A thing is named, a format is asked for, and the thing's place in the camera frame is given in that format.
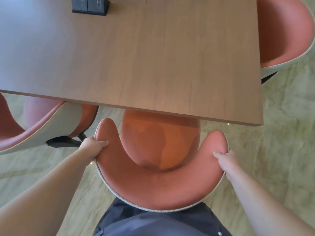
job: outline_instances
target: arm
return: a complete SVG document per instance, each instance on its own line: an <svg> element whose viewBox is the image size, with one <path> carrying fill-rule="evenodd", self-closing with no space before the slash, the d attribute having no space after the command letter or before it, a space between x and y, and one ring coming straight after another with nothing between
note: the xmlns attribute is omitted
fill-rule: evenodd
<svg viewBox="0 0 315 236"><path fill-rule="evenodd" d="M85 167L108 144L94 137L0 209L0 235L56 235Z"/></svg>
<svg viewBox="0 0 315 236"><path fill-rule="evenodd" d="M280 204L238 164L233 151L214 153L257 235L315 236L315 230Z"/></svg>

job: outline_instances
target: hand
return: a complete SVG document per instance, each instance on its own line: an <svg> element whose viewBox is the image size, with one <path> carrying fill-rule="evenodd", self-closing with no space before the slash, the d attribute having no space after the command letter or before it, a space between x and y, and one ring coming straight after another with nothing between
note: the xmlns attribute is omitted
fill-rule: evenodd
<svg viewBox="0 0 315 236"><path fill-rule="evenodd" d="M225 171L228 180L231 180L231 175L233 175L235 172L242 170L242 167L238 163L234 151L230 150L226 154L214 152L213 155L219 160L219 165L222 170Z"/></svg>
<svg viewBox="0 0 315 236"><path fill-rule="evenodd" d="M86 138L81 143L81 146L79 147L79 151L83 152L84 155L88 158L88 162L90 163L93 158L95 158L103 147L108 145L108 141L101 141L98 142L95 140L94 136L90 136L89 138Z"/></svg>

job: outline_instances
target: wooden tabletop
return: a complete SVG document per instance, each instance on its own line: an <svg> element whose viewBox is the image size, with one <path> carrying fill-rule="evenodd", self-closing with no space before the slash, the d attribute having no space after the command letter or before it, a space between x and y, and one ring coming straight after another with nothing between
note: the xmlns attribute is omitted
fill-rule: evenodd
<svg viewBox="0 0 315 236"><path fill-rule="evenodd" d="M0 0L0 91L263 124L256 0Z"/></svg>

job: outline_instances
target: person's left arm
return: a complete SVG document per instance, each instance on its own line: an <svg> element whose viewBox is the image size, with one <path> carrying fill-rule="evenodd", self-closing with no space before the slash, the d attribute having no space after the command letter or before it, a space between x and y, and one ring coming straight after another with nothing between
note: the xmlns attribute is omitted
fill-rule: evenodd
<svg viewBox="0 0 315 236"><path fill-rule="evenodd" d="M94 137L45 177L0 209L0 235L56 235L85 167L107 146Z"/></svg>

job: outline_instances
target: floor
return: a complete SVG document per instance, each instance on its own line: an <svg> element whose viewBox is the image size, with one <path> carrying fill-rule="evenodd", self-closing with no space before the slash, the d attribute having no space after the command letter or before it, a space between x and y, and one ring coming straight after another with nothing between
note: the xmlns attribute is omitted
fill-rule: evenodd
<svg viewBox="0 0 315 236"><path fill-rule="evenodd" d="M315 0L305 0L315 11ZM315 227L315 48L298 63L279 71L263 85L264 122L246 127L201 121L202 138L213 129L226 134L242 166L280 202ZM23 96L5 94L23 126ZM93 135L103 118L120 128L124 111L100 107ZM37 182L74 148L42 146L0 156L0 207ZM114 197L89 165L58 236L92 235ZM224 179L205 201L233 235L255 235L235 192Z"/></svg>

